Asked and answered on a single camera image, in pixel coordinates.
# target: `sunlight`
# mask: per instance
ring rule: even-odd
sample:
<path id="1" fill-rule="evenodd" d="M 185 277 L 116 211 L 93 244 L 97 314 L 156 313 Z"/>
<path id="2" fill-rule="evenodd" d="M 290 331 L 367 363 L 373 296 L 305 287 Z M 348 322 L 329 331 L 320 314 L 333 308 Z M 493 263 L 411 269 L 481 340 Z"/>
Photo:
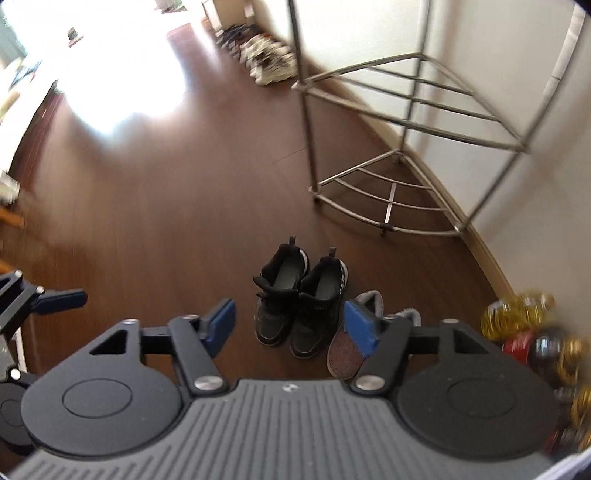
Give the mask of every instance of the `sunlight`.
<path id="1" fill-rule="evenodd" d="M 13 18 L 17 5 L 26 3 L 11 5 Z M 59 10 L 69 3 L 61 0 Z M 160 26 L 163 15 L 145 0 L 120 6 L 113 13 L 103 2 L 85 2 L 66 19 L 58 9 L 45 9 L 46 18 L 54 15 L 56 22 L 46 21 L 43 28 L 30 17 L 27 27 L 13 22 L 30 54 L 57 68 L 58 86 L 76 115 L 104 134 L 134 113 L 171 113 L 186 91 L 182 68 Z M 84 38 L 67 48 L 72 26 Z"/>

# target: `metal shelf rail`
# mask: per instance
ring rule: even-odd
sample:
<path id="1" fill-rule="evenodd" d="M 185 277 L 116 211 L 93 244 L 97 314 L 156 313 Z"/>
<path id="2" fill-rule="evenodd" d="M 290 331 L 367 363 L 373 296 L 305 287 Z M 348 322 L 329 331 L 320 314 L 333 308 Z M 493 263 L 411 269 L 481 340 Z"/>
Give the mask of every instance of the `metal shelf rail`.
<path id="1" fill-rule="evenodd" d="M 530 145 L 530 141 L 533 138 L 536 130 L 542 123 L 546 113 L 548 112 L 551 104 L 553 103 L 554 99 L 556 98 L 556 94 L 560 89 L 562 84 L 562 80 L 566 71 L 568 70 L 569 66 L 571 65 L 571 61 L 574 57 L 576 52 L 576 46 L 578 39 L 580 37 L 580 33 L 583 28 L 584 20 L 586 17 L 586 13 L 578 4 L 575 4 L 573 15 L 570 20 L 570 25 L 566 37 L 564 39 L 564 43 L 562 45 L 562 49 L 560 54 L 558 55 L 558 59 L 552 71 L 550 78 L 545 86 L 541 104 L 538 107 L 537 113 L 535 117 L 531 121 L 529 127 L 527 128 L 526 132 L 523 135 L 520 135 L 515 128 L 511 126 L 511 124 L 496 111 L 496 109 L 486 101 L 481 95 L 478 94 L 472 87 L 469 86 L 464 80 L 462 80 L 458 75 L 453 73 L 450 69 L 446 66 L 442 65 L 436 59 L 430 57 L 425 53 L 425 45 L 427 40 L 427 34 L 430 27 L 430 17 L 431 17 L 431 0 L 421 0 L 423 2 L 421 6 L 422 15 L 421 15 L 421 23 L 422 28 L 420 28 L 420 38 L 418 41 L 418 51 L 413 53 L 407 53 L 402 55 L 396 55 L 392 57 L 386 57 L 383 59 L 377 60 L 370 60 L 363 63 L 358 63 L 355 65 L 339 68 L 336 70 L 332 70 L 331 72 L 320 73 L 318 75 L 309 76 L 308 75 L 308 68 L 306 64 L 306 60 L 302 53 L 302 46 L 301 46 L 301 37 L 300 37 L 300 29 L 298 23 L 298 15 L 296 10 L 295 2 L 296 0 L 288 0 L 288 6 L 290 11 L 290 18 L 291 18 L 291 27 L 293 32 L 293 41 L 295 47 L 295 56 L 297 58 L 298 64 L 298 81 L 294 85 L 294 88 L 300 92 L 300 100 L 301 100 L 301 109 L 303 114 L 303 123 L 304 123 L 304 136 L 306 139 L 306 148 L 307 148 L 307 156 L 309 162 L 309 169 L 310 169 L 310 178 L 311 178 L 311 187 L 310 193 L 314 196 L 316 201 L 324 202 L 331 207 L 349 215 L 357 220 L 362 222 L 368 223 L 370 225 L 377 226 L 378 228 L 382 229 L 382 232 L 385 233 L 386 231 L 394 231 L 394 232 L 402 232 L 402 233 L 413 233 L 416 235 L 435 235 L 435 236 L 457 236 L 461 235 L 463 231 L 472 223 L 474 218 L 480 213 L 484 205 L 489 201 L 489 199 L 493 196 L 496 190 L 499 188 L 501 183 L 507 177 L 508 173 L 512 170 L 515 166 L 519 158 L 523 155 L 523 153 L 528 152 L 528 147 Z M 412 75 L 405 74 L 405 73 L 398 73 L 392 70 L 387 70 L 382 68 L 382 66 L 387 64 L 393 64 L 398 61 L 402 60 L 411 60 L 414 59 L 414 73 Z M 423 71 L 423 64 L 428 63 L 432 67 L 434 67 L 440 74 L 443 76 L 448 83 L 451 82 L 452 85 L 448 85 L 445 83 L 435 82 L 430 79 L 423 78 L 421 73 Z M 394 90 L 385 89 L 380 86 L 372 85 L 370 83 L 361 82 L 359 80 L 351 79 L 349 77 L 344 76 L 347 73 L 357 72 L 359 70 L 370 70 L 372 72 L 377 72 L 384 75 L 391 75 L 403 79 L 407 79 L 412 82 L 411 84 L 411 93 L 410 95 L 396 92 Z M 365 105 L 361 105 L 356 102 L 352 102 L 350 100 L 346 100 L 340 98 L 332 93 L 329 93 L 325 90 L 321 90 L 317 86 L 316 83 L 321 82 L 322 80 L 337 80 L 340 82 L 348 83 L 350 85 L 355 85 L 358 87 L 370 89 L 373 91 L 377 91 L 386 95 L 396 96 L 398 98 L 407 100 L 405 116 L 403 118 L 399 118 L 393 115 L 389 115 L 386 113 L 380 113 L 374 110 L 369 109 Z M 486 111 L 486 113 L 479 113 L 479 112 L 472 112 L 465 109 L 455 108 L 454 106 L 445 105 L 442 103 L 434 102 L 428 99 L 421 98 L 419 93 L 419 86 L 420 85 L 429 85 L 432 87 L 436 87 L 439 89 L 448 90 L 460 95 L 466 95 L 472 97 L 481 107 Z M 348 110 L 357 112 L 361 115 L 367 115 L 378 120 L 383 120 L 394 125 L 399 125 L 402 127 L 402 134 L 401 134 L 401 142 L 400 146 L 395 150 L 387 151 L 377 157 L 371 158 L 370 160 L 366 160 L 354 167 L 348 168 L 336 175 L 333 175 L 324 180 L 318 180 L 317 177 L 317 168 L 316 168 L 316 148 L 314 145 L 314 134 L 309 110 L 309 97 L 317 98 L 322 101 L 332 103 L 334 105 L 339 105 L 343 108 Z M 511 142 L 499 142 L 499 141 L 491 141 L 486 140 L 484 138 L 478 137 L 471 137 L 468 135 L 462 135 L 456 132 L 443 130 L 440 128 L 430 127 L 428 125 L 421 124 L 419 122 L 413 121 L 413 110 L 416 104 L 426 105 L 432 108 L 445 110 L 448 112 L 456 113 L 458 115 L 464 115 L 467 117 L 483 119 L 490 122 L 496 122 L 500 124 L 501 127 L 513 138 Z M 512 152 L 509 159 L 506 161 L 505 165 L 498 173 L 494 181 L 488 186 L 488 188 L 484 191 L 482 197 L 479 201 L 475 204 L 473 209 L 468 213 L 455 212 L 454 209 L 449 205 L 449 203 L 445 200 L 445 197 L 441 194 L 440 191 L 437 190 L 437 187 L 433 185 L 433 183 L 423 174 L 423 172 L 418 168 L 415 161 L 413 160 L 410 149 L 407 144 L 407 134 L 409 130 L 415 130 L 418 132 L 422 132 L 424 134 L 434 135 L 436 137 L 447 138 L 449 140 L 463 142 L 472 145 L 478 145 L 481 147 L 486 148 L 496 148 L 500 150 L 506 150 Z M 403 181 L 399 181 L 396 179 L 391 179 L 389 177 L 385 177 L 373 171 L 367 169 L 368 166 L 385 160 L 387 158 L 394 158 L 395 160 L 402 160 L 407 165 L 410 166 L 412 171 L 415 173 L 416 176 L 421 181 L 421 184 L 412 184 L 406 183 Z M 371 176 L 376 179 L 380 179 L 382 181 L 387 181 L 391 183 L 390 193 L 388 198 L 379 197 L 372 193 L 366 192 L 360 188 L 357 188 L 354 185 L 351 185 L 344 177 L 349 175 L 353 172 L 362 172 L 368 176 Z M 387 205 L 386 214 L 383 222 L 379 222 L 377 220 L 373 220 L 371 218 L 367 218 L 366 216 L 360 215 L 340 204 L 331 200 L 327 196 L 322 193 L 322 187 L 329 184 L 329 183 L 338 183 L 343 187 L 346 187 L 349 190 L 353 190 L 361 195 L 366 197 L 370 197 L 374 200 L 380 201 Z M 405 203 L 395 201 L 395 193 L 398 186 L 406 187 L 406 188 L 414 188 L 414 189 L 422 189 L 426 190 L 427 192 L 431 193 L 437 199 L 437 203 L 440 207 L 421 207 L 416 205 L 408 205 Z M 424 230 L 414 230 L 403 228 L 401 226 L 392 225 L 390 220 L 392 218 L 392 207 L 404 207 L 409 209 L 415 210 L 427 210 L 435 212 L 436 214 L 444 214 L 447 215 L 448 218 L 452 220 L 452 229 L 448 231 L 424 231 Z"/>

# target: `blue gripper pad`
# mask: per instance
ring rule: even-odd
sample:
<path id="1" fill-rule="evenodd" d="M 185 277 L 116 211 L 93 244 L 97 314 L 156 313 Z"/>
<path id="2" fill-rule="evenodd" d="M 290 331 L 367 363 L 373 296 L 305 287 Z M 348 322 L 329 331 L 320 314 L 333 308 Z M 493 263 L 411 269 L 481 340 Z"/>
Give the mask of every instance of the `blue gripper pad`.
<path id="1" fill-rule="evenodd" d="M 215 358 L 236 325 L 236 303 L 222 300 L 200 322 L 204 325 L 204 329 L 199 330 L 201 343 L 209 356 Z"/>
<path id="2" fill-rule="evenodd" d="M 345 332 L 347 332 L 361 351 L 364 358 L 371 356 L 378 346 L 378 318 L 357 301 L 345 302 L 343 308 Z"/>

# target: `shelf leg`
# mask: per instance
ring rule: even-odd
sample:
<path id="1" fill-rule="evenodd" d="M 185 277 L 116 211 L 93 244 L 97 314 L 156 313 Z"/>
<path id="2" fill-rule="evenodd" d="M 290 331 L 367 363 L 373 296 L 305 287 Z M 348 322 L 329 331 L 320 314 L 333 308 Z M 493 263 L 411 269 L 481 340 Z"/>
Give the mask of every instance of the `shelf leg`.
<path id="1" fill-rule="evenodd" d="M 556 94 L 558 93 L 560 87 L 563 84 L 563 79 L 569 71 L 569 67 L 573 63 L 573 58 L 575 57 L 578 51 L 577 45 L 579 44 L 579 38 L 581 32 L 583 31 L 586 15 L 587 14 L 585 13 L 585 10 L 582 7 L 580 7 L 579 4 L 574 5 L 573 15 L 570 19 L 569 30 L 566 33 L 562 49 L 558 54 L 558 59 L 556 60 L 556 64 L 554 65 L 552 75 L 548 79 L 546 87 L 544 88 L 541 106 L 538 112 L 536 113 L 536 116 L 531 121 L 527 129 L 527 132 L 520 139 L 520 143 L 521 145 L 523 145 L 525 151 L 528 150 L 532 138 L 538 131 L 538 128 L 540 127 L 542 121 L 548 113 L 548 110 L 550 110 L 550 107 L 552 106 L 552 103 L 556 98 Z M 511 155 L 509 160 L 507 160 L 507 163 L 505 163 L 503 169 L 499 172 L 492 184 L 488 187 L 485 194 L 480 198 L 476 206 L 468 214 L 466 220 L 463 223 L 460 223 L 454 227 L 457 232 L 462 233 L 472 223 L 472 221 L 480 213 L 484 205 L 488 203 L 488 200 L 498 190 L 499 186 L 501 186 L 501 183 L 503 182 L 503 180 L 505 180 L 505 177 L 517 164 L 517 160 L 519 160 L 521 154 L 522 152 L 515 152 L 513 153 L 513 155 Z"/>
<path id="2" fill-rule="evenodd" d="M 427 44 L 427 34 L 429 32 L 429 18 L 430 18 L 430 16 L 431 16 L 431 0 L 424 0 L 423 1 L 423 25 L 422 25 L 423 28 L 421 30 L 421 36 L 418 41 L 418 52 L 421 54 L 425 53 L 425 45 Z M 414 69 L 415 79 L 413 80 L 413 87 L 412 87 L 412 91 L 411 91 L 411 95 L 410 95 L 412 98 L 417 96 L 418 86 L 420 85 L 419 82 L 417 81 L 417 79 L 421 76 L 423 62 L 424 62 L 424 60 L 422 58 L 417 59 L 417 64 Z M 408 105 L 407 105 L 407 110 L 404 115 L 405 120 L 410 120 L 410 118 L 413 115 L 413 109 L 414 109 L 414 101 L 409 100 Z M 403 127 L 402 128 L 402 136 L 400 138 L 400 150 L 402 150 L 405 153 L 408 153 L 407 148 L 406 148 L 407 134 L 408 134 L 408 129 L 406 127 Z"/>
<path id="3" fill-rule="evenodd" d="M 297 60 L 298 81 L 303 86 L 310 84 L 308 80 L 308 65 L 304 58 L 301 49 L 300 27 L 298 24 L 298 16 L 296 10 L 295 0 L 287 0 L 290 9 L 291 32 L 293 34 L 295 59 Z M 311 192 L 313 194 L 320 193 L 320 185 L 318 184 L 318 174 L 316 169 L 316 145 L 314 143 L 314 133 L 312 130 L 312 118 L 310 115 L 310 106 L 308 105 L 308 97 L 306 91 L 300 92 L 301 116 L 304 122 L 304 141 L 306 143 L 306 150 L 308 154 L 308 165 L 310 169 L 310 183 Z"/>

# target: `white wall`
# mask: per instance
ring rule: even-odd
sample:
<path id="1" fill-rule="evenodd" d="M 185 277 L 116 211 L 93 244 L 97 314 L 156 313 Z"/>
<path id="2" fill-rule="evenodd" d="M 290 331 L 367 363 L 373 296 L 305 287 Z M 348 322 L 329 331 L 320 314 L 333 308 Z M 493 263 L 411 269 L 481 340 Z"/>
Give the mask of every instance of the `white wall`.
<path id="1" fill-rule="evenodd" d="M 299 0 L 308 56 L 327 69 L 416 50 L 418 0 Z M 427 53 L 444 61 L 523 132 L 534 115 L 573 10 L 572 0 L 433 0 Z M 255 0 L 256 20 L 290 36 L 285 0 Z M 508 181 L 475 225 L 515 290 L 552 291 L 560 316 L 591 336 L 591 25 L 559 102 Z M 410 72 L 410 62 L 395 69 Z M 380 85 L 403 80 L 356 73 Z M 402 115 L 404 104 L 356 89 L 374 108 Z M 426 96 L 433 92 L 423 91 Z M 474 108 L 466 97 L 439 101 Z M 510 140 L 498 125 L 431 109 L 430 124 L 491 139 Z M 508 153 L 426 135 L 411 145 L 458 204 L 469 210 Z"/>

